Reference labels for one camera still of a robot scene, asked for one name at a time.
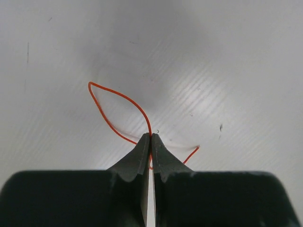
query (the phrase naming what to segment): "ridged surface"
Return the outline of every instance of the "ridged surface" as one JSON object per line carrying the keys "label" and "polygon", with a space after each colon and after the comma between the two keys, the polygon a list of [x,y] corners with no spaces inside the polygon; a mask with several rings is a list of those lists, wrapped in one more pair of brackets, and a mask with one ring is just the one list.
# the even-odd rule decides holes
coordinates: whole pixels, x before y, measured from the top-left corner
{"label": "ridged surface", "polygon": [[[103,121],[92,80],[135,100],[176,157],[200,145],[191,169],[274,173],[303,219],[301,1],[2,0],[0,34],[0,184],[107,169],[134,147]],[[116,127],[147,131],[130,103],[94,92]]]}

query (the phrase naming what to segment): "orange wire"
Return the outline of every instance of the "orange wire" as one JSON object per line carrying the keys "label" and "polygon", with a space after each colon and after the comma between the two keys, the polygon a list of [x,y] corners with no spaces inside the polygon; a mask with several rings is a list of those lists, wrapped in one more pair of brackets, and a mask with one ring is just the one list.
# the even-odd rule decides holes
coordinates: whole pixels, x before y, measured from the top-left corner
{"label": "orange wire", "polygon": [[[133,140],[131,140],[131,139],[129,139],[129,138],[123,136],[121,133],[119,133],[119,132],[113,127],[112,123],[111,123],[111,122],[109,121],[109,119],[106,117],[106,115],[105,115],[105,113],[103,112],[103,110],[102,110],[102,108],[101,108],[101,106],[100,106],[98,100],[96,99],[94,93],[92,92],[92,90],[91,90],[91,85],[93,85],[93,86],[95,86],[95,87],[98,87],[98,88],[100,88],[100,89],[102,89],[102,90],[105,90],[105,91],[109,91],[109,92],[111,92],[111,93],[114,93],[114,94],[116,94],[116,95],[118,95],[118,96],[121,96],[122,98],[125,98],[126,100],[128,100],[128,101],[130,101],[132,104],[134,104],[134,105],[140,110],[140,112],[143,114],[143,116],[144,116],[144,118],[145,118],[145,120],[146,120],[146,123],[147,123],[149,135],[150,135],[150,137],[152,137],[152,127],[151,127],[150,121],[149,121],[149,119],[148,119],[146,113],[144,112],[144,110],[143,110],[143,109],[142,109],[134,100],[132,100],[131,98],[127,97],[126,95],[123,95],[123,94],[120,93],[120,92],[117,92],[117,91],[115,91],[115,90],[112,90],[112,89],[107,88],[107,87],[104,87],[104,86],[101,86],[101,85],[96,84],[96,83],[94,83],[94,82],[89,82],[88,86],[89,86],[89,93],[90,93],[91,97],[93,98],[93,100],[94,100],[96,106],[98,107],[98,109],[99,109],[99,111],[100,111],[102,117],[103,117],[104,120],[106,121],[106,123],[109,125],[109,127],[110,127],[118,136],[120,136],[121,138],[125,139],[125,140],[128,141],[128,142],[131,142],[131,143],[133,143],[133,144],[137,144],[135,141],[133,141]],[[200,147],[198,146],[198,147],[197,147],[197,148],[196,148],[196,149],[195,149],[195,150],[194,150],[194,151],[185,159],[185,161],[184,161],[183,163],[185,164],[185,163],[186,163],[186,162],[187,162],[187,161],[188,161],[188,160],[189,160],[189,159],[190,159],[190,158],[199,150],[199,148],[200,148]],[[149,168],[150,168],[150,169],[153,169],[153,168],[151,167],[151,160],[152,160],[152,155],[150,155],[150,166],[149,166]]]}

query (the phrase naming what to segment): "white surface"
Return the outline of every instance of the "white surface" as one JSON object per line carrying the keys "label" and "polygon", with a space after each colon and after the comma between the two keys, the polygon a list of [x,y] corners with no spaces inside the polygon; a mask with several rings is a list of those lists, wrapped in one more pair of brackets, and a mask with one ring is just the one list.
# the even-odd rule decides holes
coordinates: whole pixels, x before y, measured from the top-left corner
{"label": "white surface", "polygon": [[[302,1],[2,0],[0,34],[0,185],[131,150],[92,80],[138,102],[176,157],[200,144],[190,168],[276,174],[302,221]],[[134,106],[94,91],[118,128],[147,131]]]}

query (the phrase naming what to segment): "red wire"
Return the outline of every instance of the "red wire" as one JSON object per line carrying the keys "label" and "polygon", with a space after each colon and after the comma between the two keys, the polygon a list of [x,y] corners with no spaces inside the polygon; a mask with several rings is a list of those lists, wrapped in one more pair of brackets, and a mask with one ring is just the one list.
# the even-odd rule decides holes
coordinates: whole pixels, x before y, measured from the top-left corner
{"label": "red wire", "polygon": [[[109,92],[111,92],[111,93],[114,93],[114,94],[116,94],[116,95],[118,95],[118,96],[121,96],[122,98],[125,98],[126,100],[128,100],[128,101],[130,101],[132,104],[134,104],[139,110],[140,110],[140,112],[143,114],[143,116],[144,116],[144,118],[145,118],[145,120],[146,120],[146,123],[147,123],[147,127],[148,127],[148,132],[149,132],[149,135],[150,135],[150,138],[152,138],[152,127],[151,127],[151,124],[150,124],[150,121],[149,121],[149,119],[148,119],[148,117],[147,117],[147,115],[146,115],[146,113],[144,112],[144,110],[134,101],[134,100],[132,100],[131,98],[129,98],[129,97],[127,97],[126,95],[123,95],[122,93],[120,93],[120,92],[117,92],[117,91],[115,91],[115,90],[112,90],[112,89],[110,89],[110,88],[107,88],[107,87],[104,87],[104,86],[101,86],[101,85],[99,85],[99,84],[96,84],[96,83],[94,83],[94,82],[89,82],[89,84],[88,84],[88,86],[89,86],[89,93],[90,93],[90,95],[91,95],[91,97],[93,98],[93,100],[95,101],[95,104],[96,104],[96,106],[98,107],[98,109],[99,109],[99,111],[100,111],[100,113],[101,113],[101,115],[102,115],[102,117],[104,118],[104,120],[106,121],[106,123],[109,125],[109,127],[118,135],[118,136],[120,136],[121,138],[123,138],[123,139],[125,139],[126,141],[128,141],[128,142],[131,142],[131,143],[133,143],[133,144],[137,144],[135,141],[133,141],[133,140],[131,140],[131,139],[129,139],[129,138],[127,138],[127,137],[125,137],[125,136],[123,136],[121,133],[119,133],[114,127],[113,127],[113,125],[112,125],[112,123],[109,121],[109,119],[106,117],[106,115],[105,115],[105,113],[103,112],[103,110],[102,110],[102,108],[101,108],[101,106],[100,106],[100,104],[99,104],[99,102],[98,102],[98,100],[96,99],[96,97],[94,96],[94,93],[92,92],[92,90],[91,90],[91,85],[93,85],[93,86],[95,86],[95,87],[98,87],[98,88],[100,88],[100,89],[102,89],[102,90],[105,90],[105,91],[109,91]],[[199,146],[185,159],[185,161],[183,162],[184,164],[199,150]],[[149,166],[149,168],[150,169],[153,169],[152,167],[151,167],[151,160],[152,160],[152,155],[150,155],[150,166]]]}

